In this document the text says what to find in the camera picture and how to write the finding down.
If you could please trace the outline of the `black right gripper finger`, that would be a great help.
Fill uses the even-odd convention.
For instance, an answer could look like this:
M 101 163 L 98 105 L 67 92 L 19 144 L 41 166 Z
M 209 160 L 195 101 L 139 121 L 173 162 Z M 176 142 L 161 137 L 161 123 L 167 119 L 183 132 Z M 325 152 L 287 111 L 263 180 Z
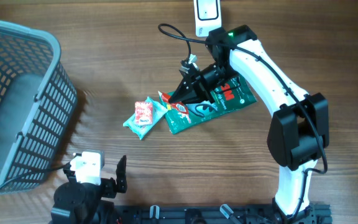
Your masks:
M 204 101 L 214 103 L 215 99 L 212 97 L 211 93 L 207 93 L 206 91 L 197 92 L 193 90 L 186 93 L 181 93 L 180 101 L 184 104 L 202 103 Z
M 181 102 L 180 101 L 180 94 L 181 93 L 186 93 L 188 91 L 195 91 L 195 89 L 193 88 L 193 84 L 191 82 L 190 78 L 183 78 L 181 83 L 179 84 L 179 86 L 177 87 L 177 89 L 174 91 L 174 93 L 172 94 L 171 98 L 169 99 L 170 103 L 176 103 L 176 102 Z

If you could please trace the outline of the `red Nescafe coffee stick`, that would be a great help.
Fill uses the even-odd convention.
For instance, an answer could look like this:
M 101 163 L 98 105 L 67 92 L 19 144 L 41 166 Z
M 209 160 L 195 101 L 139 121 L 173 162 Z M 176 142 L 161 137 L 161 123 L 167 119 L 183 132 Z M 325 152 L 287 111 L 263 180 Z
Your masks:
M 166 104 L 168 110 L 176 110 L 180 114 L 189 115 L 188 108 L 182 102 L 170 103 L 171 96 L 168 93 L 159 92 L 160 99 Z

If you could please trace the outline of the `green 3M gloves packet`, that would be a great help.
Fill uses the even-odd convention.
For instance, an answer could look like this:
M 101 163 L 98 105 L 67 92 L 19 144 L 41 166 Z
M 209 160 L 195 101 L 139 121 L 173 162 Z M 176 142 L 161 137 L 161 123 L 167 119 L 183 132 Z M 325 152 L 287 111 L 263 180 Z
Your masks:
M 184 104 L 189 115 L 183 115 L 176 110 L 168 110 L 165 119 L 172 134 L 177 134 L 198 124 L 218 118 L 224 114 L 241 110 L 257 102 L 243 77 L 233 78 L 225 85 L 211 92 L 214 103 L 204 101 L 202 103 Z

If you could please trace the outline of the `white teal wipes packet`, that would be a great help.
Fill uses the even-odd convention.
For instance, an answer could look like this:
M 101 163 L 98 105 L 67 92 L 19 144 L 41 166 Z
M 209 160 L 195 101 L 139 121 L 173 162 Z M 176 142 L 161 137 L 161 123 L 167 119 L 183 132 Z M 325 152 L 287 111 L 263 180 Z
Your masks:
M 123 123 L 124 127 L 130 128 L 130 130 L 138 135 L 139 139 L 142 140 L 146 134 L 158 123 L 158 121 L 167 113 L 166 107 L 162 106 L 159 102 L 148 97 L 146 102 L 153 104 L 153 120 L 152 124 L 139 126 L 135 124 L 135 112 L 134 114 Z

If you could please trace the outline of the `orange red tissue packet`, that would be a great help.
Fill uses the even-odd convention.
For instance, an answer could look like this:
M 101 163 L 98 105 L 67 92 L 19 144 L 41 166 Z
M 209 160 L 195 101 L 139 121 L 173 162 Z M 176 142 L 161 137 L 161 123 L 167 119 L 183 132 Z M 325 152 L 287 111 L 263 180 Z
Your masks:
M 153 120 L 153 104 L 146 101 L 135 102 L 135 124 L 150 125 Z

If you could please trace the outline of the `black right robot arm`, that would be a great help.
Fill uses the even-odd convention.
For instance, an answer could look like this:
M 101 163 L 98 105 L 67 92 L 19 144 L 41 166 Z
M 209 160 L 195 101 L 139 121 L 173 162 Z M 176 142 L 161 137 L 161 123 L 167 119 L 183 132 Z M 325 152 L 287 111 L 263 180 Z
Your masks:
M 214 63 L 200 70 L 192 58 L 181 63 L 183 77 L 169 103 L 214 103 L 212 92 L 233 78 L 244 78 L 265 103 L 271 117 L 268 149 L 279 165 L 278 190 L 273 198 L 276 223 L 312 218 L 308 200 L 310 174 L 325 174 L 329 144 L 328 102 L 293 83 L 270 59 L 257 35 L 243 25 L 220 27 L 202 41 Z

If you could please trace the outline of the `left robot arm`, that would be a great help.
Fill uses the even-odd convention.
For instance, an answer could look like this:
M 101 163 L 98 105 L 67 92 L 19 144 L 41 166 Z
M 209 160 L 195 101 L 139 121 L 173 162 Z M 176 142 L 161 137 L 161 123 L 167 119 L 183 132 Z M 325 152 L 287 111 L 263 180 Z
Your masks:
M 71 165 L 63 168 L 68 182 L 55 191 L 51 210 L 52 223 L 124 223 L 114 204 L 105 198 L 127 191 L 127 156 L 122 156 L 116 167 L 116 178 L 102 178 L 100 183 L 85 183 L 76 180 Z

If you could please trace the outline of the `white barcode scanner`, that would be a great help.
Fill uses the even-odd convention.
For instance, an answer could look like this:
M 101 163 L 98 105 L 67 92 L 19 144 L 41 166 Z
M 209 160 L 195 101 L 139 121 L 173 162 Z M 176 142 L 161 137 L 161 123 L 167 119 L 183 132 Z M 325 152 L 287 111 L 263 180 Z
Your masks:
M 209 32 L 222 26 L 220 0 L 194 0 L 195 34 L 207 37 Z

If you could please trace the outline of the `grey black plastic basket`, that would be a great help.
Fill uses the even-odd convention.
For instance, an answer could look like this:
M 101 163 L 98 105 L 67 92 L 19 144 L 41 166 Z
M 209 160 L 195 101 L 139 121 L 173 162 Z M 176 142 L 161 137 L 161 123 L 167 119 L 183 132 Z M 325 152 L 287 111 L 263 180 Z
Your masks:
M 0 193 L 32 190 L 47 179 L 77 92 L 58 40 L 0 21 Z

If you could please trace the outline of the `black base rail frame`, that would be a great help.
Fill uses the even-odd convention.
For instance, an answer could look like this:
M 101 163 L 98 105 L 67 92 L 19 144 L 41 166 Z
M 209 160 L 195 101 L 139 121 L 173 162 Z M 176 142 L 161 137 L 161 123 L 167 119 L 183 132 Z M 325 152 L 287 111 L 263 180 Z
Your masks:
M 291 223 L 271 204 L 231 207 L 151 207 L 117 206 L 119 223 Z

